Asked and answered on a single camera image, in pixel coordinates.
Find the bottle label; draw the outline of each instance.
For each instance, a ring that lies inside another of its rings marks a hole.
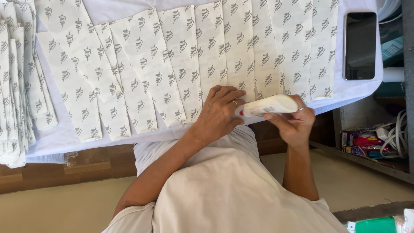
[[[273,105],[268,105],[268,106],[264,106],[264,107],[260,107],[260,108],[249,109],[247,111],[248,111],[248,113],[250,113],[250,115],[252,115],[254,117],[262,117],[263,114],[265,114],[267,112],[274,112],[276,110],[277,109]]]

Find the barcode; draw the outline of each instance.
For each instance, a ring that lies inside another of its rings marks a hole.
[[[347,146],[347,134],[342,133],[342,146]]]
[[[271,112],[274,111],[275,109],[273,107],[264,107],[262,108],[263,112]]]

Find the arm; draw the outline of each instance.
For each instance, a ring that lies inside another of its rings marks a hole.
[[[144,206],[156,201],[167,179],[193,155],[208,144],[229,134],[239,124],[240,118],[231,119],[236,104],[245,104],[237,99],[246,91],[235,87],[216,86],[204,102],[203,109],[196,123],[167,152],[154,161],[125,191],[118,202],[113,216],[130,206]]]
[[[305,106],[299,96],[291,96],[299,107]],[[288,144],[283,187],[311,201],[319,199],[318,190],[311,170],[309,135],[315,113],[305,108],[292,114],[266,113],[265,118],[278,127],[281,138]]]

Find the white container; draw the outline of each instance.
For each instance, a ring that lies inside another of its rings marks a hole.
[[[287,95],[274,95],[245,104],[239,115],[262,117],[264,113],[291,113],[298,110],[298,104]]]

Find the white tablecloth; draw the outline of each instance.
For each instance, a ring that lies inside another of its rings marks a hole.
[[[125,18],[154,5],[158,11],[162,11],[191,4],[201,5],[212,1],[213,0],[83,0],[94,25]],[[340,0],[338,10],[334,98],[311,102],[308,106],[314,108],[317,114],[344,106],[372,94],[383,79],[383,65],[378,29],[375,78],[372,80],[346,81],[342,77],[344,16],[348,12],[377,12],[375,0]],[[39,20],[37,25],[38,32],[47,31]],[[171,128],[167,128],[164,122],[160,120],[159,114],[157,114],[159,126],[157,131],[144,134],[133,132],[132,136],[129,138],[111,142],[109,136],[103,130],[105,133],[103,139],[88,143],[80,143],[75,133],[75,127],[72,125],[41,48],[38,47],[37,51],[39,52],[40,62],[45,73],[46,82],[49,87],[59,124],[51,130],[35,131],[36,145],[30,147],[27,157],[78,151],[102,146],[172,140],[180,138],[186,129],[190,127],[190,125],[175,125]],[[265,119],[262,117],[249,118],[245,119],[245,123],[252,124],[263,120]]]

